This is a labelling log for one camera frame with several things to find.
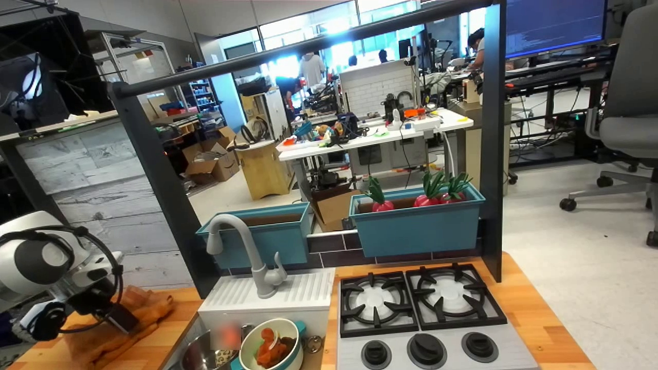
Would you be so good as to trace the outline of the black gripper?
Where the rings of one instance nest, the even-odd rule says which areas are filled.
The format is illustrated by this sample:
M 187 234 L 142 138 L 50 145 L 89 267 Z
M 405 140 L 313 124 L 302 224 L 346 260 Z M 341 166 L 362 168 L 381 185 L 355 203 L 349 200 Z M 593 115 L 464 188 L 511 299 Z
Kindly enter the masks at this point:
M 70 297 L 70 306 L 81 315 L 104 317 L 110 325 L 126 335 L 138 331 L 140 321 L 123 306 L 114 299 L 115 291 L 108 286 L 94 286 Z

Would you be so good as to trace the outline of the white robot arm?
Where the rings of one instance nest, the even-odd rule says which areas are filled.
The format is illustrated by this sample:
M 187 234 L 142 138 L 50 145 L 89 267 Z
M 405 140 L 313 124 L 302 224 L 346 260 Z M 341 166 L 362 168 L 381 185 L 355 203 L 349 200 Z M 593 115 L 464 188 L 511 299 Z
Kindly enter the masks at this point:
M 48 294 L 15 321 L 12 331 L 32 341 L 66 333 L 70 312 L 94 317 L 77 333 L 112 325 L 123 335 L 138 318 L 123 299 L 123 253 L 112 250 L 84 226 L 66 226 L 38 209 L 0 226 L 0 286 L 7 299 Z

